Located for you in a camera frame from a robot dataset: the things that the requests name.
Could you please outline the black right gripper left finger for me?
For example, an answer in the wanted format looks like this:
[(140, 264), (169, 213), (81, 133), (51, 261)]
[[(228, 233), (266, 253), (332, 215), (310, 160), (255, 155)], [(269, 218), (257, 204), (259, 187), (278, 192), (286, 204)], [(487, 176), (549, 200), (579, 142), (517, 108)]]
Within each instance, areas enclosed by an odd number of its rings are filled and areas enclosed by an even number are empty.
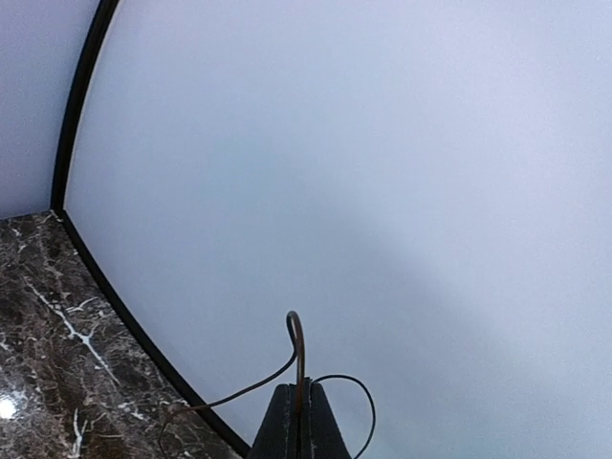
[(296, 386), (278, 385), (250, 449), (250, 459), (296, 459)]

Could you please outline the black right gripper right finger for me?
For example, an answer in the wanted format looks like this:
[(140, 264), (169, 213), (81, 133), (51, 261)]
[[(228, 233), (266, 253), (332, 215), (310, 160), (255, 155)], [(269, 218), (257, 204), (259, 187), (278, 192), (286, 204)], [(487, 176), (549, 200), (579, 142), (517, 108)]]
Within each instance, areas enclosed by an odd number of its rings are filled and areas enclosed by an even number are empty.
[(309, 381), (300, 413), (300, 457), (350, 459), (326, 393), (319, 382)]

